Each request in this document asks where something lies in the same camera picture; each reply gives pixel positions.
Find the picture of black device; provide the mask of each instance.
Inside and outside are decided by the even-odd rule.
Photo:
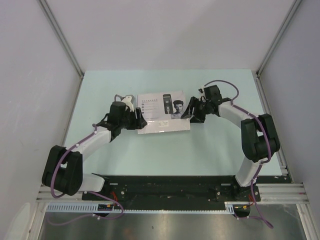
[[[174,113],[170,94],[163,95],[163,105],[164,105],[164,113],[165,114],[173,114]]]

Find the white wall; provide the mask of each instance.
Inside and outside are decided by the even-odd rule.
[[[320,224],[320,1],[303,1],[262,73],[262,85],[296,182]]]
[[[22,205],[36,200],[48,152],[62,142],[80,80],[36,0],[0,0],[0,56],[4,239]]]
[[[85,70],[257,70],[294,0],[48,0]]]

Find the metal frame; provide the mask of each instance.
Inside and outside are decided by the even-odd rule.
[[[61,46],[63,48],[63,50],[66,52],[68,58],[70,59],[74,69],[76,70],[77,74],[79,75],[80,79],[83,79],[84,73],[73,53],[73,51],[71,50],[71,47],[69,46],[60,26],[58,25],[58,22],[56,20],[56,18],[54,17],[54,14],[52,12],[52,10],[50,9],[48,3],[46,0],[37,0],[40,8],[43,10],[48,22],[50,23],[54,33],[56,34],[59,42],[61,43]],[[256,78],[255,78],[255,84],[256,84],[256,88],[262,103],[262,107],[263,110],[266,113],[270,113],[271,110],[269,108],[268,105],[268,101],[266,98],[266,95],[264,93],[263,87],[261,85],[261,80],[260,80],[260,75],[262,73],[262,71],[264,70],[266,64],[268,63],[270,57],[272,56],[273,52],[275,51],[275,49],[277,48],[277,45],[279,44],[282,36],[284,35],[286,29],[288,28],[288,26],[290,25],[292,19],[294,18],[296,12],[299,9],[299,6],[301,5],[302,0],[295,0],[294,3],[292,4],[287,16],[285,17],[278,33],[276,34],[270,48],[267,51],[267,54],[265,55],[263,61],[261,62],[258,70],[256,71]],[[283,150],[280,149],[279,153],[278,153],[278,159],[279,159],[279,163],[280,163],[280,167],[282,170],[282,174],[286,175],[288,174],[288,169],[287,169],[287,165],[288,162],[285,159],[285,155],[283,153]],[[296,204],[300,218],[301,218],[301,222],[306,234],[306,237],[308,240],[316,240],[319,239],[320,237],[320,233],[319,230],[317,228],[317,226],[315,225],[315,221],[312,215],[312,210],[309,204],[309,200],[308,197],[306,195],[306,191],[305,188],[303,186],[303,184],[293,184],[293,183],[289,183],[289,184],[282,184],[282,183],[276,183],[276,184],[257,184],[257,186],[259,187],[259,191],[260,191],[260,196],[261,196],[261,202],[260,204],[263,205],[269,205],[269,204]],[[29,230],[29,235],[28,235],[28,239],[29,240],[36,240],[39,237],[40,234],[40,230],[41,230],[41,226],[45,217],[45,213],[47,210],[47,207],[49,206],[49,204],[51,203],[51,206],[58,206],[59,204],[61,204],[61,206],[84,206],[84,205],[94,205],[97,203],[101,203],[99,202],[94,202],[91,201],[90,203],[88,203],[88,201],[82,201],[82,193],[76,193],[74,196],[64,196],[60,199],[53,199],[51,197],[50,194],[50,190],[48,187],[42,186],[40,188],[37,200],[36,200],[36,210],[34,212],[33,215],[33,220],[32,221],[32,225],[30,226],[30,230]],[[225,212],[223,212],[224,214],[232,214],[232,211],[230,210],[230,206],[232,204],[235,204],[235,202],[225,202],[225,206],[226,206],[226,210]],[[78,208],[78,210],[75,210],[76,208],[67,208],[67,209],[73,209],[73,212],[83,212],[83,209],[86,208]],[[191,211],[188,212],[181,212],[181,211],[128,211],[128,213],[188,213],[191,214]],[[204,214],[213,214],[213,213],[217,213],[216,211],[201,211],[200,213],[204,213]]]

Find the white label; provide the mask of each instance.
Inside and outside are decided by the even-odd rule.
[[[159,127],[162,127],[162,128],[169,127],[169,121],[159,121],[158,124],[159,124]]]

